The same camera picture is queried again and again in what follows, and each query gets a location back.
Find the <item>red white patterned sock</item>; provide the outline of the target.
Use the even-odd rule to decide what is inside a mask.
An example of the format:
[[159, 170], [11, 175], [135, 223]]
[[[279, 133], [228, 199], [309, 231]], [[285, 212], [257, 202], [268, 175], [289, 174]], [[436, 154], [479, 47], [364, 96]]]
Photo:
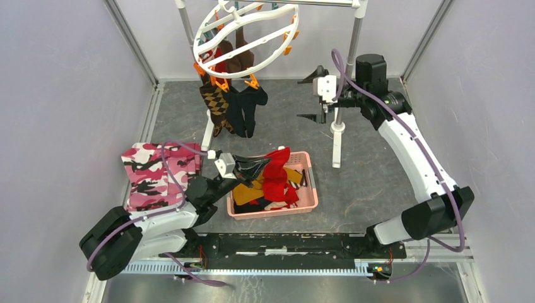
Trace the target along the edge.
[[264, 197], [272, 202], [284, 202], [288, 208], [296, 208], [298, 195], [296, 189], [288, 184], [288, 173], [284, 168], [290, 158], [290, 149], [275, 150], [264, 157], [269, 160], [262, 172]]

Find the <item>black sock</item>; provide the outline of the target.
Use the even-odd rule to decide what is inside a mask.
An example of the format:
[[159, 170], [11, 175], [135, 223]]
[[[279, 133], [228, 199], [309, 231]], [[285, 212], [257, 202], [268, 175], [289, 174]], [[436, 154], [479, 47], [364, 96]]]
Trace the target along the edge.
[[230, 86], [227, 91], [223, 91], [223, 98], [228, 103], [228, 108], [226, 110], [227, 121], [239, 137], [246, 138], [245, 120], [242, 111], [242, 98], [240, 92]]
[[262, 87], [258, 89], [247, 87], [241, 92], [241, 106], [244, 114], [245, 133], [247, 138], [254, 135], [256, 127], [256, 107], [264, 106], [268, 102], [268, 95]]

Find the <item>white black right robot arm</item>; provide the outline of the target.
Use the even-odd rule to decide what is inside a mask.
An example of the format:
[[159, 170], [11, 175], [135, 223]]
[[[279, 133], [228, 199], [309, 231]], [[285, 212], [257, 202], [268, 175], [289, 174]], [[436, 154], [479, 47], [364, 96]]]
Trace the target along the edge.
[[417, 204], [367, 228], [364, 248], [369, 256], [383, 256], [395, 242], [425, 238], [461, 252], [466, 245], [462, 219], [474, 193], [468, 186], [458, 186], [439, 164], [418, 129], [409, 102], [401, 92], [389, 89], [386, 72], [387, 63], [379, 54], [358, 56], [353, 79], [345, 74], [337, 77], [317, 66], [301, 83], [313, 85], [322, 113], [305, 118], [324, 123], [334, 109], [359, 108], [389, 144], [409, 178]]

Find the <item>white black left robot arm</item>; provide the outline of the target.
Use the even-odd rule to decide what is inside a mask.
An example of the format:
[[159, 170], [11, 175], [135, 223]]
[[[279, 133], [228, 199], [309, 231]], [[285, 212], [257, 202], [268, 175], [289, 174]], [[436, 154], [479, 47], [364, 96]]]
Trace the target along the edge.
[[216, 202], [238, 185], [252, 186], [270, 162], [267, 156], [241, 157], [218, 151], [218, 175], [189, 179], [183, 202], [137, 213], [120, 206], [112, 208], [79, 242], [87, 258], [86, 269], [104, 281], [140, 259], [164, 253], [193, 256], [199, 245], [194, 227], [210, 220], [218, 209]]

